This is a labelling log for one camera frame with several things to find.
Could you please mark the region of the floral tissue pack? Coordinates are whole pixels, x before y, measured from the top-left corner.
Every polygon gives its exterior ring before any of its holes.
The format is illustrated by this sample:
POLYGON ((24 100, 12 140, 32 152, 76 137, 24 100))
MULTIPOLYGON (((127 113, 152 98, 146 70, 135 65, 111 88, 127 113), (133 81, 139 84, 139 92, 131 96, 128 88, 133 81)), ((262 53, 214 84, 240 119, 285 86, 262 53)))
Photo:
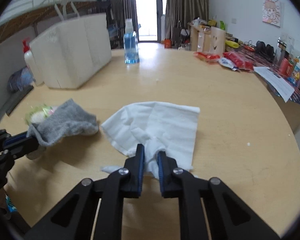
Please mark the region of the floral tissue pack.
POLYGON ((29 113, 26 113, 25 123, 28 126, 30 126, 31 124, 38 125, 45 119, 53 115, 57 108, 57 106, 49 106, 46 104, 33 107, 29 113))

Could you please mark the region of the white towel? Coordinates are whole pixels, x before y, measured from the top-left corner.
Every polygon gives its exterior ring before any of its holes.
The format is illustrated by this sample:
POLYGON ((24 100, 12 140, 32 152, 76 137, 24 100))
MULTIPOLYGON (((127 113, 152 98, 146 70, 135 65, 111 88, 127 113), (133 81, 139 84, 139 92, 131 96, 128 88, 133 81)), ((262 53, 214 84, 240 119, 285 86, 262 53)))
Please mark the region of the white towel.
POLYGON ((126 105, 109 117, 102 131, 110 144, 127 157, 145 148, 145 174, 159 177, 157 155, 164 151, 177 165, 193 169, 192 159, 200 109, 169 102, 137 102, 126 105))

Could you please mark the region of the grey knitted cloth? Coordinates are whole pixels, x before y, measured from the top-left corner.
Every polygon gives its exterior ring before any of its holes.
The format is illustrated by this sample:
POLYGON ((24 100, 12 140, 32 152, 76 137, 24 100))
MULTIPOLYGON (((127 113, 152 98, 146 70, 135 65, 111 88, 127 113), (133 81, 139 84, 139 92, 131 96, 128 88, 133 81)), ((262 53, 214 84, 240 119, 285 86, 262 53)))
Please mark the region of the grey knitted cloth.
POLYGON ((98 131, 96 116, 69 99, 58 106, 43 122, 30 124, 26 136, 35 137, 39 145, 50 147, 64 137, 95 135, 98 131))

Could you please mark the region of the white red pump bottle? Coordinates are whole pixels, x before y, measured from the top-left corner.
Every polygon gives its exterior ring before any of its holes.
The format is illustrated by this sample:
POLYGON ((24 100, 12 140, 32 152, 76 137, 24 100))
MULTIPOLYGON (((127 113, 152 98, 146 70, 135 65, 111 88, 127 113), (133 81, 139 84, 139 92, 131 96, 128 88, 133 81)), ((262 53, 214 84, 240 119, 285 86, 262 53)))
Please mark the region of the white red pump bottle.
POLYGON ((44 80, 43 80, 42 72, 39 69, 39 67, 37 66, 34 56, 33 56, 33 53, 30 49, 29 39, 26 38, 26 39, 22 40, 22 44, 23 44, 23 53, 24 53, 25 63, 31 71, 34 83, 36 84, 36 86, 40 86, 44 83, 44 80))

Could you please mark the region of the white styrofoam box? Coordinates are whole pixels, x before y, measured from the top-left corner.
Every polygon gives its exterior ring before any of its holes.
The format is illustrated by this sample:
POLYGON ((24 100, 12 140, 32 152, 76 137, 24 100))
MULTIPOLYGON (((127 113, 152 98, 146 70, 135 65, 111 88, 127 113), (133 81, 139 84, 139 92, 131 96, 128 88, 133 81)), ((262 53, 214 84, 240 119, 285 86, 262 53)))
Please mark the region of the white styrofoam box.
POLYGON ((111 61, 106 14, 56 23, 30 49, 47 87, 77 89, 111 61))

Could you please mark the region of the blue liquid spray bottle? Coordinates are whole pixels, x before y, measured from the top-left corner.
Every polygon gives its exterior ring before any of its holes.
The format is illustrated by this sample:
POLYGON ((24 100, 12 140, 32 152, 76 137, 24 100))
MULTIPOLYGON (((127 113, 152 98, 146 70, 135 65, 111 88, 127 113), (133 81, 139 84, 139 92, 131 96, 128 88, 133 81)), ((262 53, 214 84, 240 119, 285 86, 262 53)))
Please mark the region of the blue liquid spray bottle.
POLYGON ((125 64, 139 63, 138 38, 134 31, 133 21, 131 18, 125 20, 125 34, 123 37, 125 64))

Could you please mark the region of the red snack packet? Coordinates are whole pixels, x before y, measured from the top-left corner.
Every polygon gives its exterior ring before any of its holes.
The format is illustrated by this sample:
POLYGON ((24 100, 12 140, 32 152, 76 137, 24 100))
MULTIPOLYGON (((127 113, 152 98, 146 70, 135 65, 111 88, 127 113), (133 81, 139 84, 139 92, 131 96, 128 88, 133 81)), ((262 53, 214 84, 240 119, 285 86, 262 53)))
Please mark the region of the red snack packet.
POLYGON ((217 54, 213 53, 204 53, 204 52, 194 52, 193 55, 198 58, 201 61, 207 62, 207 63, 216 63, 221 58, 217 54))
POLYGON ((253 71, 254 65, 245 56, 235 52, 228 51, 224 52, 223 56, 229 59, 239 70, 253 71))

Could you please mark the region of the white blue snack packet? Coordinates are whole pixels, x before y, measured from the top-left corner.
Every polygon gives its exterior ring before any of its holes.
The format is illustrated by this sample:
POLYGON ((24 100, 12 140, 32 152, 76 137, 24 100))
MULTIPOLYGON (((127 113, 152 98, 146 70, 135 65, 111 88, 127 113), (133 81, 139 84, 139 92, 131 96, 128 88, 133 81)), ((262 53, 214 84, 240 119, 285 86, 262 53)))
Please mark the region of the white blue snack packet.
POLYGON ((218 60, 218 63, 222 67, 229 68, 230 70, 233 70, 233 71, 238 71, 239 70, 231 60, 229 60, 225 57, 220 58, 218 60))

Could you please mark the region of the orange bag on floor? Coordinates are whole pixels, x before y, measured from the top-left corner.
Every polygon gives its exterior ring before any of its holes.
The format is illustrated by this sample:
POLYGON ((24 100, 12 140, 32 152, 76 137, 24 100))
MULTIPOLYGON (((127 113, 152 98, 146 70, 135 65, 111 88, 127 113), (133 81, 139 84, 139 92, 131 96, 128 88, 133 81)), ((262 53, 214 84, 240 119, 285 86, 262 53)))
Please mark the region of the orange bag on floor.
POLYGON ((164 48, 165 48, 165 49, 170 49, 171 46, 172 46, 172 45, 171 45, 171 40, 168 39, 168 38, 164 39, 164 48))

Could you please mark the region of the metal bunk bed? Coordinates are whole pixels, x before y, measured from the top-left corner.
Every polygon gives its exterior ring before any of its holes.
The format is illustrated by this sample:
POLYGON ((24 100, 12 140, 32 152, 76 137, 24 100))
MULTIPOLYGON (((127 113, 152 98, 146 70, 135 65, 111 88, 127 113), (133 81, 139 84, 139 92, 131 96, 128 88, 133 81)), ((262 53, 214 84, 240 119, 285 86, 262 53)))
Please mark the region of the metal bunk bed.
POLYGON ((40 21, 56 17, 64 12, 73 14, 90 9, 104 12, 113 9, 118 1, 119 0, 61 0, 59 2, 43 3, 38 7, 23 11, 0 23, 0 44, 23 29, 34 26, 40 21))

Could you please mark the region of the white paper sheet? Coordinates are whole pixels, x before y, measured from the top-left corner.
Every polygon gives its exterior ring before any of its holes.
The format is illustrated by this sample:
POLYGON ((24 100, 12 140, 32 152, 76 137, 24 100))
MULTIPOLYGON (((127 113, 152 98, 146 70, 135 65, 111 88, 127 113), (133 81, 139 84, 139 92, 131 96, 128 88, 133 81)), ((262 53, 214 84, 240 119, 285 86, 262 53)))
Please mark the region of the white paper sheet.
POLYGON ((295 89, 284 78, 269 67, 254 67, 254 72, 271 84, 284 102, 287 102, 295 92, 295 89))

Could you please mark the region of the wooden desk with drawers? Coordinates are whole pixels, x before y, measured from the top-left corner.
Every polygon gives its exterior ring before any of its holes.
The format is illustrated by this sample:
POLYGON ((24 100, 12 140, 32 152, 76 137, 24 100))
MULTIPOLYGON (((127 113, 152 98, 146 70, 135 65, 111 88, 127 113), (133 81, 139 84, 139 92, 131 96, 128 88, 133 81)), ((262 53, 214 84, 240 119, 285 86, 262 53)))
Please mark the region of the wooden desk with drawers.
POLYGON ((211 46, 211 28, 205 25, 196 26, 188 23, 192 51, 209 52, 211 46))

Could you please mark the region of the glass balcony door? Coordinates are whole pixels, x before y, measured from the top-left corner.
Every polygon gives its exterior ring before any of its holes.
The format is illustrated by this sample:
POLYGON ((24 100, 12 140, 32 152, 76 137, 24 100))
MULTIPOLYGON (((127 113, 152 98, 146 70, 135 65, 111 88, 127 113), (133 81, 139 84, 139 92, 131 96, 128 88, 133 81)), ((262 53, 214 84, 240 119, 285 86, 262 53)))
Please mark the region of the glass balcony door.
POLYGON ((135 0, 140 42, 161 42, 165 38, 167 0, 135 0))

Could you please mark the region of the brown right curtain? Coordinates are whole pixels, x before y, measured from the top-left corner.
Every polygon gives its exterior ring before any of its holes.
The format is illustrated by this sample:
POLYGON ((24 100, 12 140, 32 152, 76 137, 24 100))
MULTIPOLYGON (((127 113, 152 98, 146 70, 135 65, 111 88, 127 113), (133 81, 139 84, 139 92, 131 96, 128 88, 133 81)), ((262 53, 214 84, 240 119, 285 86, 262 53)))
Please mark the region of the brown right curtain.
POLYGON ((186 27, 195 18, 207 21, 209 0, 167 0, 165 15, 165 38, 172 37, 178 23, 186 27))

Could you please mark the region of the pink cartoon wall picture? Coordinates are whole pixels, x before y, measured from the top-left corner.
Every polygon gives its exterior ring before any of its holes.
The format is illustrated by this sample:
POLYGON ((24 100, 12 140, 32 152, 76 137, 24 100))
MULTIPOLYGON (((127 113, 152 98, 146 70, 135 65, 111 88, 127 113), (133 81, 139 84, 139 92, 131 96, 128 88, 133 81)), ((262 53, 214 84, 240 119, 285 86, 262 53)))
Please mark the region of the pink cartoon wall picture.
POLYGON ((262 22, 281 27, 281 2, 265 0, 262 6, 262 22))

